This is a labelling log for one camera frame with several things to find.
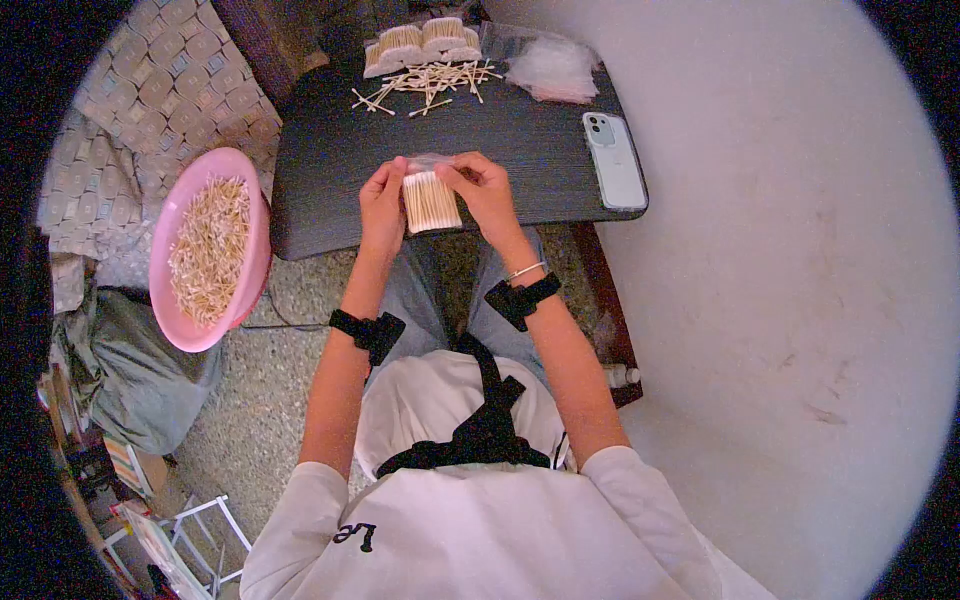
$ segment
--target patterned cushion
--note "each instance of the patterned cushion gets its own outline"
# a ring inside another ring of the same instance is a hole
[[[273,190],[280,119],[207,0],[138,0],[81,83],[38,215],[53,252],[103,260],[135,243],[207,150],[233,146]]]

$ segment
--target gray bag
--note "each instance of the gray bag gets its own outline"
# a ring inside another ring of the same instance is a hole
[[[58,315],[54,342],[78,406],[150,454],[180,445],[222,375],[220,343],[184,352],[163,335],[149,304],[112,289],[92,290],[78,310]]]

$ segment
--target hand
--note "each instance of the hand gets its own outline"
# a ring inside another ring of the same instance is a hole
[[[400,186],[407,171],[407,159],[398,156],[380,165],[360,189],[361,252],[392,263],[403,243],[407,221],[400,208]]]
[[[458,172],[466,170],[468,178]],[[514,212],[514,196],[503,167],[478,152],[453,158],[453,167],[438,164],[434,171],[441,181],[463,197],[484,239],[501,256],[529,247]]]

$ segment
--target silver bracelet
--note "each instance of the silver bracelet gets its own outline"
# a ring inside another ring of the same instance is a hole
[[[507,281],[513,281],[514,279],[516,279],[517,277],[523,275],[524,273],[528,273],[528,272],[530,272],[530,271],[533,271],[533,270],[536,269],[537,267],[545,267],[545,266],[546,266],[546,261],[545,261],[545,260],[542,260],[542,261],[540,261],[539,263],[537,263],[536,265],[530,265],[530,266],[527,267],[526,269],[520,269],[519,271],[516,271],[516,272],[514,272],[514,273],[511,273],[510,276],[507,277]]]

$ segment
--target black table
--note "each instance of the black table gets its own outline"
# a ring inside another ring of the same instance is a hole
[[[497,78],[479,85],[484,104],[461,87],[434,102],[451,104],[410,118],[423,94],[391,92],[382,105],[396,116],[365,107],[380,79],[364,80],[362,57],[340,68],[322,67],[300,79],[295,103],[285,110],[274,179],[270,240],[277,256],[299,260],[357,246],[357,193],[384,161],[424,153],[454,155],[479,150],[510,175],[516,216],[522,225],[572,221],[623,221],[643,211],[607,210],[600,201],[581,115],[598,110],[623,116],[607,71],[593,79],[600,93],[590,105],[537,102],[525,90]],[[505,73],[498,64],[497,73]],[[476,229],[460,205],[465,228]]]

